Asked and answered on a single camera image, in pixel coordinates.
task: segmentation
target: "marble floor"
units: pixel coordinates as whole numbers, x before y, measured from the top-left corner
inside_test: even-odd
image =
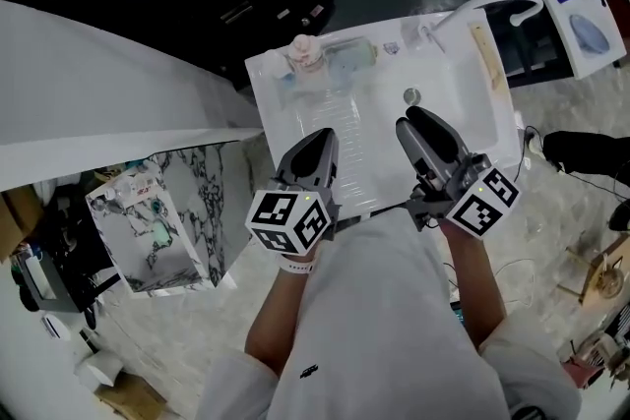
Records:
[[[609,67],[580,82],[539,84],[513,90],[512,96],[525,124],[543,134],[566,129],[630,135],[630,115],[624,113],[630,110],[630,70]],[[246,152],[251,184],[260,188],[273,171],[264,137],[247,141]],[[585,177],[606,188],[612,184]],[[519,207],[488,237],[487,250],[495,271],[531,259],[505,268],[497,280],[508,310],[532,305],[562,354],[570,338],[579,342],[605,316],[584,313],[575,298],[555,289],[558,282],[579,288],[585,274],[565,248],[590,257],[612,242],[615,234],[606,229],[606,220],[616,201],[535,156],[531,169],[522,169],[519,184],[524,190]],[[617,190],[630,194],[623,186]],[[226,347],[242,348],[276,270],[264,251],[249,245],[229,270],[230,281],[213,291],[130,301],[121,286],[115,287],[104,295],[98,340],[162,393],[172,411],[192,419],[214,356]]]

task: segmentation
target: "wrist strap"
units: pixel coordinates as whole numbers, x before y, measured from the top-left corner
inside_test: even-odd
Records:
[[[278,263],[278,266],[284,271],[301,274],[311,273],[313,271],[313,267],[315,266],[315,261],[311,261],[310,263],[298,263],[296,261],[292,261],[291,259],[287,259],[282,254],[276,254],[276,263]]]

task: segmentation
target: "white sink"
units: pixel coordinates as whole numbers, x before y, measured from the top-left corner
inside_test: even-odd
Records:
[[[485,24],[496,51],[485,13],[474,10],[440,31],[448,56],[437,43],[417,39],[418,25],[431,26],[445,16],[403,18],[319,37],[324,48],[356,37],[366,37],[376,47],[376,64],[355,71],[342,84],[324,71],[292,90],[282,90],[263,75],[260,56],[247,60],[276,165],[304,136],[324,127],[335,129],[340,159],[333,190],[342,205],[340,218],[400,204],[415,186],[415,171],[395,130],[397,119],[410,106],[406,90],[414,90],[414,96],[419,93],[419,105],[449,122],[470,150],[485,152],[502,166],[518,162],[509,92],[507,87],[492,89],[469,29],[469,23]]]

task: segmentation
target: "white shirt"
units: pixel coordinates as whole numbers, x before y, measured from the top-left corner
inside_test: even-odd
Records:
[[[249,355],[227,354],[211,366],[197,419],[509,419],[537,406],[570,420],[580,404],[527,311],[475,351],[435,244],[395,209],[320,251],[280,379]]]

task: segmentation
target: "faucet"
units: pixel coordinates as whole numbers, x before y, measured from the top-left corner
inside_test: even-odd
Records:
[[[451,25],[454,20],[457,20],[463,13],[466,13],[470,11],[471,9],[476,9],[478,7],[482,7],[487,4],[493,4],[494,2],[503,2],[503,1],[506,1],[506,0],[469,0],[468,2],[465,2],[460,7],[458,7],[455,11],[453,11],[453,13],[447,16],[444,20],[439,22],[432,30],[433,35],[436,35],[445,27]],[[529,0],[529,1],[534,2],[534,5],[531,6],[530,9],[528,9],[527,11],[523,11],[523,13],[515,14],[510,17],[510,23],[514,27],[518,27],[527,18],[530,18],[533,15],[537,15],[544,7],[542,0]]]

